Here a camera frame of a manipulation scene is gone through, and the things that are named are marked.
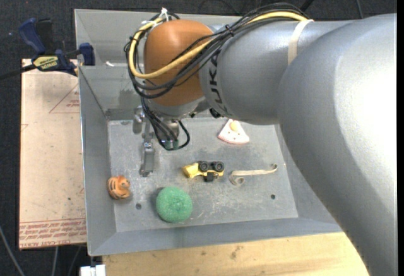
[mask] gray robot arm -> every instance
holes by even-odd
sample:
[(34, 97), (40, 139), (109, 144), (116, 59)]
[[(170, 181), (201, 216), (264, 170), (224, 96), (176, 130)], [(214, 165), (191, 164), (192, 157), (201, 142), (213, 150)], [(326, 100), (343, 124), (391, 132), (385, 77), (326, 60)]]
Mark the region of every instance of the gray robot arm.
[(235, 35), (205, 62), (202, 98), (150, 107), (175, 119), (207, 103), (226, 117), (280, 124), (371, 275), (398, 275), (396, 15), (275, 21)]

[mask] orange toy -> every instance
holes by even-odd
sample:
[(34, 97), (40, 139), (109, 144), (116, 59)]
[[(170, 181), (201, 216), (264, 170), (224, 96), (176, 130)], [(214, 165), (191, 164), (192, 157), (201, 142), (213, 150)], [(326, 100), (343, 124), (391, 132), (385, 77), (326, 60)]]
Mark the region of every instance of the orange toy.
[(112, 176), (107, 181), (108, 193), (115, 200), (121, 200), (127, 198), (131, 192), (129, 187), (131, 182), (129, 182), (124, 176)]

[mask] yellow toy car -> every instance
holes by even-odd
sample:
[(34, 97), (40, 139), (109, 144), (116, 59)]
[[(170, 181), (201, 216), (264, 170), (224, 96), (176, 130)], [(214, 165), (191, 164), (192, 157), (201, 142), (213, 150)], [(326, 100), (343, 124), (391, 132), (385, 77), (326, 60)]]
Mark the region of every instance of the yellow toy car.
[(195, 162), (184, 166), (182, 171), (188, 178), (202, 175), (206, 182), (212, 182), (215, 178), (223, 176), (225, 165), (223, 162)]

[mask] wooden table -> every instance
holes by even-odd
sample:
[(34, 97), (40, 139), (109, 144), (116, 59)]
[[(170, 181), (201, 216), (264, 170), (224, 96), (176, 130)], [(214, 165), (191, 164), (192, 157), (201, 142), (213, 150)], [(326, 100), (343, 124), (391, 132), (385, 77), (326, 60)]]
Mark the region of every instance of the wooden table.
[(342, 232), (103, 256), (107, 276), (368, 275)]

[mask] yellow cable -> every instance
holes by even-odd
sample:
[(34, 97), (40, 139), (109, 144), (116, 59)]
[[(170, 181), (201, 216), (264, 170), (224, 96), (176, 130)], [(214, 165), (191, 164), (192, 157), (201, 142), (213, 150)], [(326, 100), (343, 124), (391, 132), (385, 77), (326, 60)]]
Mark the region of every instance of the yellow cable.
[[(248, 23), (252, 23), (252, 22), (264, 20), (264, 19), (269, 19), (269, 18), (290, 18), (290, 19), (297, 20), (297, 21), (307, 20), (306, 17), (298, 15), (297, 13), (288, 12), (288, 11), (273, 11), (273, 12), (269, 12), (269, 13), (263, 14), (261, 16), (258, 16), (256, 18), (252, 19), (251, 21), (249, 21)], [(181, 57), (179, 57), (172, 63), (158, 69), (157, 71), (154, 71), (154, 72), (148, 73), (148, 74), (139, 73), (136, 70), (136, 67), (135, 67), (134, 61), (133, 61), (133, 52), (134, 52), (136, 43), (138, 41), (138, 38), (143, 33), (143, 31), (148, 30), (149, 28), (154, 26), (156, 23), (159, 23), (161, 21), (163, 21), (163, 19), (157, 18), (154, 22), (147, 23), (146, 25), (140, 27), (140, 29), (138, 30), (138, 32), (134, 35), (134, 37), (132, 39), (131, 47), (129, 48), (128, 63), (129, 63), (129, 68), (135, 77), (146, 79), (146, 80), (149, 80), (150, 78), (156, 78), (156, 77), (168, 72), (169, 70), (175, 68), (176, 66), (182, 64), (184, 61), (193, 58), (195, 55), (197, 55), (197, 53), (199, 53), (202, 49), (204, 49), (210, 43), (210, 41), (204, 42), (203, 44), (195, 47), (194, 49), (191, 49), (186, 54), (182, 55)]]

